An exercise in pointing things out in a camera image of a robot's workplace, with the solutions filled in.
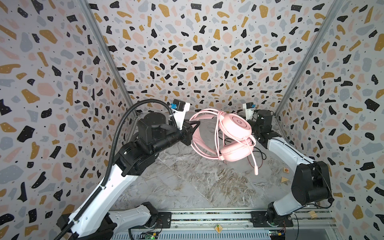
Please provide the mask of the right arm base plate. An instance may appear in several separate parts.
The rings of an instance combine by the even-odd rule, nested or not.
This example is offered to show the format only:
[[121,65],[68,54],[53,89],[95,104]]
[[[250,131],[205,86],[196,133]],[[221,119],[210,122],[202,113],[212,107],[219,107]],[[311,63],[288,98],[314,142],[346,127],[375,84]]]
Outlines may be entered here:
[[250,222],[254,228],[282,228],[293,227],[291,216],[280,216],[268,211],[252,211]]

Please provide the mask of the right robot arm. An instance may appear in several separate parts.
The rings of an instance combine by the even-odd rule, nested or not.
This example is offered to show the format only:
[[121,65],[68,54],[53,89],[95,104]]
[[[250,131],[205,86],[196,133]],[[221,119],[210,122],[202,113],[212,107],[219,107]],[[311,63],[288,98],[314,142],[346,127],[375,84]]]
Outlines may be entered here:
[[271,226],[284,223],[294,212],[308,205],[320,207],[328,200],[333,205],[330,171],[323,161],[314,161],[296,150],[279,133],[272,130],[273,115],[269,110],[256,110],[247,122],[256,140],[294,173],[291,191],[268,205],[265,219]]

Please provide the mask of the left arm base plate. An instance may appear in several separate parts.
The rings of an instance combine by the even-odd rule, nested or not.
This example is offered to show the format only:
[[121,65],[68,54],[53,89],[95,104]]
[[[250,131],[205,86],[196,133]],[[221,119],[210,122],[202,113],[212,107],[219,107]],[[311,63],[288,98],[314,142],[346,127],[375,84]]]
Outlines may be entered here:
[[172,212],[159,212],[151,215],[149,219],[149,227],[153,229],[169,229],[171,227]]

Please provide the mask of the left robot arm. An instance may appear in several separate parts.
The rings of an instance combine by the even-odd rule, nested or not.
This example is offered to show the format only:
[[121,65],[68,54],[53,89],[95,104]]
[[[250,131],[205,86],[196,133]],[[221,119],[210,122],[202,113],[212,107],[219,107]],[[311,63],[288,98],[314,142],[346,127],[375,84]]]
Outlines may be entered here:
[[72,240],[110,240],[115,234],[135,227],[153,229],[163,227],[159,212],[150,203],[121,212],[111,211],[123,191],[152,165],[159,154],[176,143],[189,146],[199,121],[184,119],[185,114],[175,111],[176,125],[162,113],[149,113],[137,123],[137,136],[112,152],[109,171],[87,200],[72,214],[63,214],[57,225],[60,240],[70,233]]

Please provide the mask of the pink headphones with cable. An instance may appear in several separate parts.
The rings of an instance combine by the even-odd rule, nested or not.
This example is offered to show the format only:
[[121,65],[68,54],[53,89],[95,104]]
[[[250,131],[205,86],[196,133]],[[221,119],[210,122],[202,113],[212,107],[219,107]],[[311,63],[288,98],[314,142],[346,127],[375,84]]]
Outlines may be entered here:
[[259,167],[253,154],[256,139],[252,135],[251,125],[236,114],[216,109],[204,109],[194,114],[190,121],[210,120],[216,118],[214,132],[215,148],[205,144],[200,129],[196,129],[191,146],[200,156],[209,160],[236,162],[248,156],[254,162],[254,174],[259,174]]

